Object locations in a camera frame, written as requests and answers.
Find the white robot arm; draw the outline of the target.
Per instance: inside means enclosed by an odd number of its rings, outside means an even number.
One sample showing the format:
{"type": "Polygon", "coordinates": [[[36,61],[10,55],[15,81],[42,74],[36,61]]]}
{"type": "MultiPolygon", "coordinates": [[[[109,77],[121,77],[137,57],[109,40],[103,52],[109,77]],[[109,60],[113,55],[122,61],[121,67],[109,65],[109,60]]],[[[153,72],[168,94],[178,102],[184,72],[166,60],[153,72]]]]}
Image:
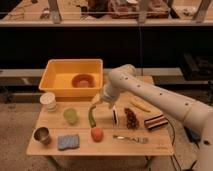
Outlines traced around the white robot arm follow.
{"type": "Polygon", "coordinates": [[[135,74],[136,68],[131,64],[111,69],[108,82],[94,96],[92,104],[107,102],[112,107],[124,91],[144,99],[200,135],[195,171],[213,171],[213,107],[143,82],[135,74]]]}

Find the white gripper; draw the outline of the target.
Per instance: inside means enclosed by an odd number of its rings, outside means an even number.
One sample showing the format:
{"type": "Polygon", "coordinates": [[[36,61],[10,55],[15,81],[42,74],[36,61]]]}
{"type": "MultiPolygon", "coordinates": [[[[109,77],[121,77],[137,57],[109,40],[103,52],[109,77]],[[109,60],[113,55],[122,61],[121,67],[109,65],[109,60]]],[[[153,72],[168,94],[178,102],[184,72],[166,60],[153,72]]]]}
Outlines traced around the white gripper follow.
{"type": "Polygon", "coordinates": [[[97,93],[92,101],[92,106],[97,106],[98,104],[101,104],[103,102],[106,102],[108,104],[108,108],[111,109],[113,107],[112,98],[107,94],[105,89],[101,89],[99,93],[97,93]]]}

